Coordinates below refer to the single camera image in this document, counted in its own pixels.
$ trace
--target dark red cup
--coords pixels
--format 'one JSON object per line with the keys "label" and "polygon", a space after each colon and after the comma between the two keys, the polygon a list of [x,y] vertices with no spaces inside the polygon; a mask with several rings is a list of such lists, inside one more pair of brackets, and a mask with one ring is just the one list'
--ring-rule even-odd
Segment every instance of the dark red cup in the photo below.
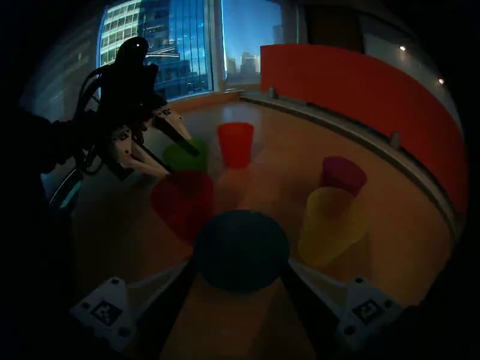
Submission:
{"label": "dark red cup", "polygon": [[320,187],[340,188],[357,197],[366,183],[367,175],[352,161],[340,156],[323,159]]}
{"label": "dark red cup", "polygon": [[214,217],[214,184],[201,171],[177,171],[152,190],[152,207],[177,237],[188,245]]}

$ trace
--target building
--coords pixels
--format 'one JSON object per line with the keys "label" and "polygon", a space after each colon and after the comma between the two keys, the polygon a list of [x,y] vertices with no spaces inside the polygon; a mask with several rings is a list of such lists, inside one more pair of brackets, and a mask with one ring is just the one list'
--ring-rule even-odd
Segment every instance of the building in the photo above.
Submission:
{"label": "building", "polygon": [[227,74],[234,75],[236,74],[236,64],[234,58],[227,58]]}
{"label": "building", "polygon": [[260,55],[252,55],[243,52],[241,73],[243,76],[255,76],[260,74]]}
{"label": "building", "polygon": [[100,66],[113,63],[120,45],[138,35],[140,4],[131,0],[107,10],[101,29]]}
{"label": "building", "polygon": [[274,29],[274,44],[283,44],[283,26],[275,25]]}
{"label": "building", "polygon": [[[166,99],[211,90],[203,5],[203,0],[133,0],[108,9],[102,30],[100,64],[113,62],[123,41],[141,36],[149,44],[145,63],[158,65],[155,90]],[[130,22],[130,14],[135,23]],[[190,21],[185,23],[187,14]],[[117,27],[112,30],[115,21]],[[123,38],[119,29],[124,31]]]}

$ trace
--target red panel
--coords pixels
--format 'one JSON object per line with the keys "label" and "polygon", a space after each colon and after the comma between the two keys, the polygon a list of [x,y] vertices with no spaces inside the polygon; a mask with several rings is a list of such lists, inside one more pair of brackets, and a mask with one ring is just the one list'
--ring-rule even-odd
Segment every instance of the red panel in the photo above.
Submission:
{"label": "red panel", "polygon": [[262,91],[314,103],[390,136],[437,178],[466,213],[467,160],[461,134],[444,106],[402,71],[330,46],[262,46]]}

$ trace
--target blue sky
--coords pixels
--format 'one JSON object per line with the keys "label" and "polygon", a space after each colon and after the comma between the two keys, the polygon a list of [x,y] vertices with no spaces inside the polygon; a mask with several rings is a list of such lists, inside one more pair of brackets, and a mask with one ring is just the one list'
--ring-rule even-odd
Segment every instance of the blue sky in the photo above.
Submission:
{"label": "blue sky", "polygon": [[280,6],[268,0],[222,0],[223,37],[227,58],[241,64],[242,52],[260,55],[260,45],[274,42],[275,25],[281,24]]}

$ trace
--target red cup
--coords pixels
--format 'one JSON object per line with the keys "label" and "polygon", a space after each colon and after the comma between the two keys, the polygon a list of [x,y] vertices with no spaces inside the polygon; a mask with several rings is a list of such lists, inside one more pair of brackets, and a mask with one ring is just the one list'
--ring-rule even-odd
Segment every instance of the red cup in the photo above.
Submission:
{"label": "red cup", "polygon": [[214,217],[214,183],[201,171],[177,171],[155,185],[150,201],[170,230],[193,245],[203,225]]}
{"label": "red cup", "polygon": [[343,189],[357,197],[366,183],[365,172],[350,160],[340,156],[329,156],[323,159],[320,187]]}
{"label": "red cup", "polygon": [[223,162],[227,167],[247,167],[255,128],[247,122],[228,122],[217,127]]}

